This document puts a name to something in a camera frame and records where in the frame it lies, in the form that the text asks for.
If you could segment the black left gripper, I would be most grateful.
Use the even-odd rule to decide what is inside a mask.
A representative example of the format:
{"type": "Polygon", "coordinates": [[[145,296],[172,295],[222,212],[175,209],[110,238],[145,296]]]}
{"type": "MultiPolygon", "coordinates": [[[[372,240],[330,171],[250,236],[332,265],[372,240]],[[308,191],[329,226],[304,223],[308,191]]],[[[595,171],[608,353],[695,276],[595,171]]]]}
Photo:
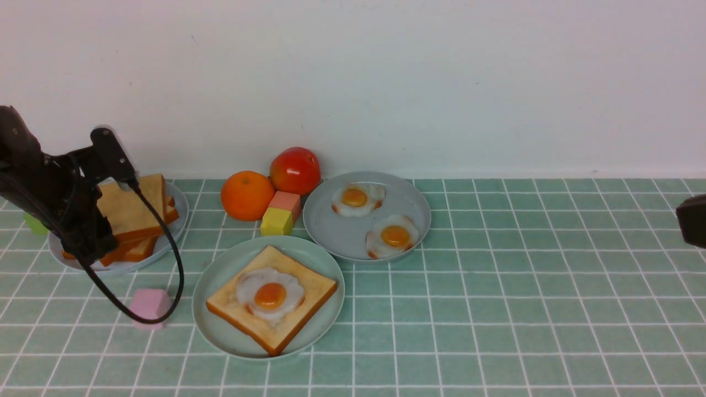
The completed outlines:
{"type": "Polygon", "coordinates": [[[98,184],[113,178],[98,152],[22,154],[22,209],[60,239],[83,268],[116,249],[117,238],[98,208],[98,184]]]}

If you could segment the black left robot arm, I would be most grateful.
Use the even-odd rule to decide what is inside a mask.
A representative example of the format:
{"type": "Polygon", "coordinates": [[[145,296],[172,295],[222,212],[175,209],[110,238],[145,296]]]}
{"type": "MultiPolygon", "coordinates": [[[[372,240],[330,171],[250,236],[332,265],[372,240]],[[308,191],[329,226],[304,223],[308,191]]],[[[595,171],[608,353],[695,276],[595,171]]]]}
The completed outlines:
{"type": "Polygon", "coordinates": [[[119,242],[98,207],[98,184],[109,172],[96,147],[48,155],[12,106],[2,106],[1,128],[2,197],[89,264],[116,249],[119,242]]]}

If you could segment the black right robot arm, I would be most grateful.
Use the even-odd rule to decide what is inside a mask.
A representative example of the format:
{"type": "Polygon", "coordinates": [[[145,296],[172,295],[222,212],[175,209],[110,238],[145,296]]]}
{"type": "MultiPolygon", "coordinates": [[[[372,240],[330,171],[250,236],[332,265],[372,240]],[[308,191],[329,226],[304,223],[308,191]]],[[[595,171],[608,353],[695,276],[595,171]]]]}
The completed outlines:
{"type": "Polygon", "coordinates": [[[684,242],[701,249],[706,247],[706,196],[687,198],[676,208],[676,218],[684,242]]]}

